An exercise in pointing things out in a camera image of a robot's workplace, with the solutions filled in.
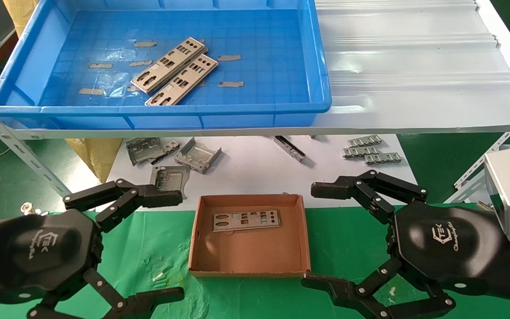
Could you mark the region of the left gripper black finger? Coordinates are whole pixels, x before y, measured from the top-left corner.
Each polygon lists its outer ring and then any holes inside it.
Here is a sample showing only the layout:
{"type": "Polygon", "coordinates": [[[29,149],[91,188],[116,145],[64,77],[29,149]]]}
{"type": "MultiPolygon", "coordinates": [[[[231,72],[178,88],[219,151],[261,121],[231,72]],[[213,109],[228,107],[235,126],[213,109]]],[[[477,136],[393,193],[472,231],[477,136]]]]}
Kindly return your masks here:
{"type": "Polygon", "coordinates": [[[96,216],[95,224],[104,233],[110,232],[122,220],[140,207],[160,208],[178,206],[183,202],[182,192],[160,191],[153,184],[132,184],[124,179],[113,180],[63,198],[67,209],[80,212],[98,206],[109,206],[96,216]]]}

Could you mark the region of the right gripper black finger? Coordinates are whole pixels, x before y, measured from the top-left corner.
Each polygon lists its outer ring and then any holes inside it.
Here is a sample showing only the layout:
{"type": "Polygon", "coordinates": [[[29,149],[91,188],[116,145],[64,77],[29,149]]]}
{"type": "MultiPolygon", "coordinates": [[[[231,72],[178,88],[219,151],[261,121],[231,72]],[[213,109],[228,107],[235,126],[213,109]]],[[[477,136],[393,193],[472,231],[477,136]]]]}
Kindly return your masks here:
{"type": "Polygon", "coordinates": [[[338,176],[333,183],[314,182],[310,187],[314,198],[346,200],[354,198],[381,224],[393,224],[395,207],[381,195],[405,204],[425,202],[428,191],[416,184],[378,172],[367,171],[359,176],[338,176]]]}

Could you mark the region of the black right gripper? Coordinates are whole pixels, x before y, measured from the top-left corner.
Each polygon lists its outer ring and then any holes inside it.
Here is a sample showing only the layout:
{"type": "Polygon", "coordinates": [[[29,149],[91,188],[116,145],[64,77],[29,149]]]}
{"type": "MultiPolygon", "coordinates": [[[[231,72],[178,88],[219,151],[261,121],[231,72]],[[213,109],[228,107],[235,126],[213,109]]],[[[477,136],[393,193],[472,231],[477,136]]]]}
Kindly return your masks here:
{"type": "Polygon", "coordinates": [[[456,307],[443,289],[510,300],[510,241],[494,213],[412,202],[395,212],[391,230],[403,263],[391,258],[360,284],[312,273],[303,274],[301,284],[365,319],[442,317],[456,307]],[[386,307],[374,294],[403,269],[403,277],[424,286],[428,298],[386,307]]]}

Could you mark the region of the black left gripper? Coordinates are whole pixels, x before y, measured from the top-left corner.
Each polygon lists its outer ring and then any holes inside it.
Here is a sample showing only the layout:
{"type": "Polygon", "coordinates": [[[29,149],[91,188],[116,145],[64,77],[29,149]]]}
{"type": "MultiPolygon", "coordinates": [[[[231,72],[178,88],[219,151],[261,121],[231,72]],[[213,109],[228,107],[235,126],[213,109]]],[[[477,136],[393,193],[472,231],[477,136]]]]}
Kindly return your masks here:
{"type": "Polygon", "coordinates": [[[96,270],[103,248],[99,228],[77,210],[0,219],[0,303],[43,298],[28,319],[78,319],[55,307],[89,284],[111,306],[104,319],[149,319],[158,305],[184,299],[182,287],[123,298],[96,270]]]}

